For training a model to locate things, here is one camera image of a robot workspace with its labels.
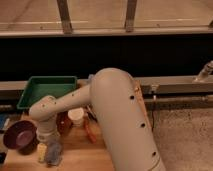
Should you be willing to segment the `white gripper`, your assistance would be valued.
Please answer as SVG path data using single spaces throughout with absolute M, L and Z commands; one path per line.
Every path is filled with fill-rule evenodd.
M 45 144 L 48 144 L 52 141 L 57 141 L 60 138 L 60 134 L 57 130 L 44 133 L 39 130 L 36 130 L 36 137 L 37 140 L 41 143 L 37 145 L 37 154 L 38 154 L 38 161 L 42 163 L 45 159 L 45 154 L 47 150 L 47 146 Z

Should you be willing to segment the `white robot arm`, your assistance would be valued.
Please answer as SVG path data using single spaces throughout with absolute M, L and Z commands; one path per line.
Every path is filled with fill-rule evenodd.
M 47 141 L 55 137 L 57 114 L 90 104 L 115 171 L 166 171 L 144 100 L 137 97 L 135 88 L 129 73 L 105 68 L 73 92 L 60 98 L 42 98 L 29 109 L 30 117 L 38 124 L 37 138 Z

